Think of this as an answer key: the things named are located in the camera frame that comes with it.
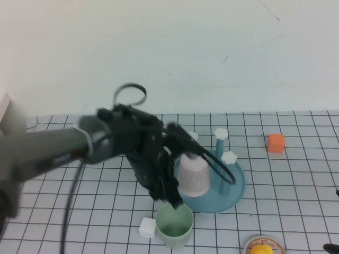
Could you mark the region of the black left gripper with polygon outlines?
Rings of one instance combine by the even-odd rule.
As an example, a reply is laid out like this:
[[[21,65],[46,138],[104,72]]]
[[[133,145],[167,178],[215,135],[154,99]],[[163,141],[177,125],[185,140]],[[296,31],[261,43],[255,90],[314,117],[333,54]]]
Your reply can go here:
[[[113,108],[113,120],[123,133],[114,138],[122,142],[123,151],[141,186],[148,189],[155,201],[168,201],[174,209],[183,204],[174,176],[174,158],[180,154],[180,144],[171,136],[163,136],[163,122],[156,116],[119,104]]]

